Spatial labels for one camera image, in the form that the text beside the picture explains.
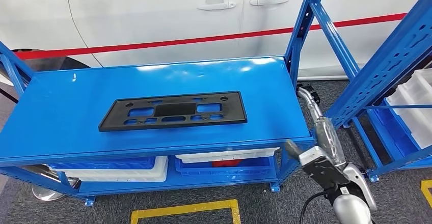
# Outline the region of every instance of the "white plastic bin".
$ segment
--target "white plastic bin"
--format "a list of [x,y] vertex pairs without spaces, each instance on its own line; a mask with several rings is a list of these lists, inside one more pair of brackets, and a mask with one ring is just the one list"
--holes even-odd
[[158,156],[149,170],[125,169],[55,169],[83,182],[164,182],[167,179],[168,157]]
[[260,158],[260,157],[271,157],[275,154],[275,151],[278,149],[279,148],[249,149],[249,150],[223,151],[223,152],[200,153],[200,154],[179,154],[176,155],[176,157],[181,159],[183,163],[198,163],[198,162],[221,161],[221,160],[232,160],[232,159],[250,159],[250,158]]
[[[389,105],[432,104],[432,69],[416,70],[404,84],[387,98]],[[394,110],[411,131],[420,148],[432,145],[432,109],[399,108]]]

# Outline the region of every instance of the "car body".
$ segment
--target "car body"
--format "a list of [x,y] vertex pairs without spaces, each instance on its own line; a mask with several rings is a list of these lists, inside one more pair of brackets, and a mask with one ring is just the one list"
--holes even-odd
[[[406,13],[417,0],[322,0],[334,22]],[[0,0],[0,40],[10,49],[62,50],[258,33],[254,37],[68,55],[88,67],[278,55],[302,0]],[[362,66],[399,20],[341,27]],[[322,31],[310,31],[301,53],[303,79],[344,73]]]

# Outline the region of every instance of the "blue storage rack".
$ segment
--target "blue storage rack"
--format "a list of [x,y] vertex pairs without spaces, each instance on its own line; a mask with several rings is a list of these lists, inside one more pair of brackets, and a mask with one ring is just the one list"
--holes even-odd
[[[97,195],[245,183],[268,182],[272,191],[278,191],[298,166],[288,158],[284,141],[290,139],[302,148],[314,144],[294,89],[300,52],[314,17],[351,80],[327,115],[336,127],[348,126],[351,121],[357,127],[376,165],[369,172],[371,180],[397,169],[430,166],[424,159],[432,154],[432,146],[402,155],[385,123],[375,113],[382,107],[373,106],[382,99],[383,92],[432,53],[430,3],[432,0],[419,0],[362,70],[320,0],[303,0],[284,56],[35,73],[0,42],[0,64],[20,96],[0,133],[0,142],[5,142],[0,151],[0,173],[86,200],[89,205],[93,205]],[[241,92],[247,123],[117,132],[97,130],[101,118],[118,98],[225,91]],[[380,161],[358,120],[362,114],[369,116],[381,135],[382,143],[393,156],[391,163],[383,165]],[[46,132],[47,128],[51,129],[50,133]],[[235,177],[185,177],[176,171],[176,161],[170,157],[165,182],[83,182],[74,189],[67,181],[59,183],[18,167],[269,147],[282,147],[280,167],[275,164],[265,174]]]
[[[387,117],[388,122],[383,122],[377,113],[385,112],[376,111],[383,108],[431,108],[432,106],[429,104],[374,106],[374,104],[382,103],[382,95],[396,85],[407,73],[415,69],[425,57],[432,55],[432,5],[430,3],[432,0],[418,0],[361,70],[343,43],[320,0],[303,0],[289,41],[285,59],[287,65],[291,65],[292,72],[290,75],[295,86],[297,80],[295,70],[299,67],[300,50],[312,20],[316,17],[350,80],[350,84],[327,111],[327,116],[332,119],[335,127],[348,127],[350,122],[356,126],[375,163],[375,168],[368,171],[371,181],[376,181],[378,175],[394,170],[432,166],[432,160],[429,157],[432,154],[432,146],[424,149],[415,148],[417,144],[412,141],[411,135],[406,134],[406,131],[403,131],[405,134],[399,135],[400,138],[395,140],[393,137],[396,135],[390,132],[387,124],[404,128],[404,123],[393,114]],[[358,117],[361,115],[368,116],[382,144],[392,158],[391,163],[384,165],[381,162],[359,122]]]

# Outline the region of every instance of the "yellow tape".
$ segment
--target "yellow tape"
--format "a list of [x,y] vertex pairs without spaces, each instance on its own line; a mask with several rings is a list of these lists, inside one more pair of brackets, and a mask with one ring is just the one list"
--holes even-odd
[[429,188],[431,187],[432,187],[432,180],[421,181],[421,191],[423,192],[424,197],[429,202],[429,205],[432,208],[432,194],[430,194],[429,191]]
[[181,205],[166,208],[148,209],[148,210],[134,210],[131,215],[131,224],[138,224],[138,219],[157,217],[164,215],[177,215],[207,210],[219,210],[231,208],[233,224],[240,224],[240,211],[238,209],[237,200],[223,200],[215,202],[207,202],[193,205]]

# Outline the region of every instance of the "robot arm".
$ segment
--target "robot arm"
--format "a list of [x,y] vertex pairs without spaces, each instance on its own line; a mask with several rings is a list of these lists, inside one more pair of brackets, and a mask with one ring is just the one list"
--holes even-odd
[[[305,99],[314,120],[318,146],[305,152],[292,141],[285,143],[288,154],[297,159],[306,172],[324,191],[341,224],[371,224],[371,211],[376,203],[360,170],[347,163],[339,138],[331,121],[322,116],[318,104],[304,88],[298,88],[298,96]],[[301,221],[307,203],[302,210]]]

